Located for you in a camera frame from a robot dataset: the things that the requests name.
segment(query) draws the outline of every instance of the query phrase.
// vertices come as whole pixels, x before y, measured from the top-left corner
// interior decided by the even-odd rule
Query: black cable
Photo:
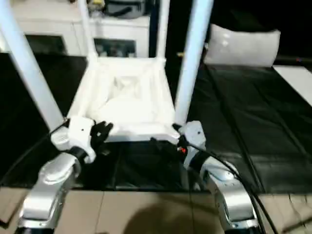
[[[200,152],[199,154],[196,154],[196,156],[191,160],[190,168],[192,168],[193,170],[195,170],[199,173],[200,169],[202,168],[202,165],[205,163],[206,160],[207,160],[207,154]],[[251,199],[252,205],[254,207],[254,211],[256,213],[256,216],[261,217],[260,212],[259,212],[258,207],[257,207],[257,203],[255,202],[254,197],[250,196],[250,199]],[[262,222],[262,219],[258,220],[258,224],[259,224],[260,233],[264,234],[265,228],[264,228],[264,224]]]
[[[306,206],[309,207],[310,209],[312,209],[312,207],[308,203],[308,197],[306,194],[304,195],[304,201],[305,201]]]
[[[203,152],[203,153],[208,154],[209,156],[213,157],[213,158],[216,159],[218,162],[220,162],[220,163],[222,163],[224,166],[226,166],[226,167],[229,169],[229,171],[230,171],[233,175],[235,175],[235,177],[242,183],[242,185],[244,186],[244,188],[246,189],[246,191],[249,193],[249,195],[251,195],[251,198],[253,197],[253,198],[256,200],[256,202],[257,202],[258,205],[260,206],[260,208],[261,208],[261,210],[262,210],[264,216],[265,216],[266,219],[268,220],[269,225],[271,226],[271,228],[272,228],[272,230],[273,230],[273,233],[274,233],[274,234],[278,234],[278,231],[277,231],[277,229],[276,229],[276,227],[275,227],[275,225],[274,225],[272,219],[270,218],[270,216],[269,216],[267,210],[265,209],[265,207],[264,207],[262,201],[260,200],[260,198],[258,197],[258,195],[253,191],[251,185],[250,185],[246,180],[244,180],[232,167],[230,167],[224,160],[220,159],[220,157],[219,157],[218,155],[216,155],[214,152],[211,152],[211,151],[209,152],[209,151],[207,151],[207,150],[201,149],[200,147],[198,147],[198,146],[196,146],[196,145],[194,145],[194,144],[191,144],[191,143],[189,143],[189,142],[188,142],[188,145],[191,146],[191,147],[193,147],[193,148],[195,148],[195,149],[197,149],[197,150],[199,150],[199,151],[201,151],[201,152]],[[257,206],[256,206],[255,204],[253,204],[253,206],[254,206],[254,209],[255,209],[255,211],[256,211],[256,213],[257,213]],[[262,231],[263,233],[265,233],[264,225],[263,225],[263,223],[262,223],[262,220],[261,220],[261,217],[260,217],[259,212],[258,212],[257,216],[259,217],[259,220],[258,220],[258,221],[260,221],[260,222],[259,222],[259,225],[260,225],[261,231]]]
[[[303,226],[304,228],[306,228],[306,225],[302,222],[301,220],[301,216],[300,216],[300,213],[299,211],[296,209],[296,207],[294,206],[294,203],[293,203],[293,200],[292,200],[292,196],[290,194],[288,194],[288,200],[291,204],[291,207],[292,207],[292,211],[296,214],[298,220],[299,220],[299,223],[301,224],[301,226]]]
[[[64,121],[61,125],[59,125],[56,129],[53,131],[47,133],[44,137],[42,137],[40,140],[38,140],[31,148],[29,148],[24,154],[22,154],[14,163],[13,165],[7,170],[7,172],[4,174],[2,179],[0,180],[0,188],[3,186],[4,182],[6,181],[6,178],[10,175],[10,173],[16,168],[17,165],[20,164],[20,162],[23,161],[23,159],[29,154],[29,152],[35,150],[41,143],[43,143],[44,140],[46,140],[47,137],[49,137],[51,134],[56,132],[58,129],[60,129],[62,126],[64,126],[67,123],[68,120]]]

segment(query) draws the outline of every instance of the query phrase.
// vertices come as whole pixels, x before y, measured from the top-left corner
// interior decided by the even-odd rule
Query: white pole
[[[158,58],[165,58],[170,0],[160,0],[159,23],[157,36]]]
[[[92,32],[90,29],[90,18],[89,18],[89,11],[87,6],[86,0],[79,0],[78,1],[81,18],[82,18],[82,27],[84,31],[84,38],[86,40],[87,49],[88,49],[88,60],[97,58],[98,54],[96,51],[96,47],[94,44],[94,39],[92,36]]]
[[[19,76],[48,128],[50,131],[54,130],[63,123],[63,116],[23,32],[13,17],[9,0],[0,0],[0,30]]]
[[[184,125],[189,112],[213,0],[194,0],[175,98],[175,123]]]

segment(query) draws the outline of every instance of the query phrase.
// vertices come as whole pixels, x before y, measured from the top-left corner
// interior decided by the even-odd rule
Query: black mat
[[[79,57],[38,56],[42,72],[65,115],[83,75]],[[47,132],[9,57],[0,54],[0,178]],[[180,63],[167,62],[173,97]],[[312,192],[312,108],[272,69],[201,66],[189,120],[200,120],[207,147],[234,164],[259,193]],[[83,172],[76,188],[185,191],[178,163],[150,143],[108,144]],[[48,139],[30,150],[5,186],[31,187],[39,168],[57,154]]]

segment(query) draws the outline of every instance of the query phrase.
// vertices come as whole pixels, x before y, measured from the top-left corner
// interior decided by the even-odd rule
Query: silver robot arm
[[[81,117],[73,119],[73,123],[77,122],[90,123],[89,119]],[[94,161],[95,148],[105,141],[112,129],[112,124],[102,122],[94,125],[91,122],[92,125],[87,124],[90,126],[88,131],[87,125],[82,124],[82,127],[70,123],[69,136],[76,129],[82,130],[84,136],[76,135],[68,150],[41,168],[36,184],[24,200],[16,234],[54,233],[68,191],[74,186],[84,166]]]
[[[199,121],[188,122],[178,131],[186,142],[205,149],[206,138]],[[214,196],[223,230],[226,233],[260,233],[258,217],[243,184],[218,160],[200,155],[199,150],[192,146],[185,147],[187,155],[183,165],[186,169],[195,170]],[[232,164],[226,163],[237,172]]]

